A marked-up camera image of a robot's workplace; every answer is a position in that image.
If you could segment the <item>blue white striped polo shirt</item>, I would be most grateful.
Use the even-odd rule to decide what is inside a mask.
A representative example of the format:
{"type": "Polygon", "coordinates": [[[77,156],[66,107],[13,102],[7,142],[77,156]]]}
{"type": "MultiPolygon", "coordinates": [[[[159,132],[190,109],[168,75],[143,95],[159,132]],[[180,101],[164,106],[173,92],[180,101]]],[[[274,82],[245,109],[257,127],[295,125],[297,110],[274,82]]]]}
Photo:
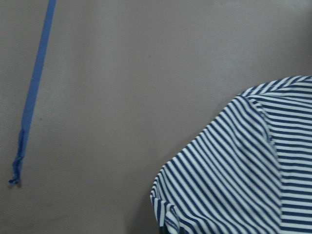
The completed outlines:
{"type": "Polygon", "coordinates": [[[162,234],[311,233],[311,76],[237,95],[162,166],[150,199],[162,234]]]}

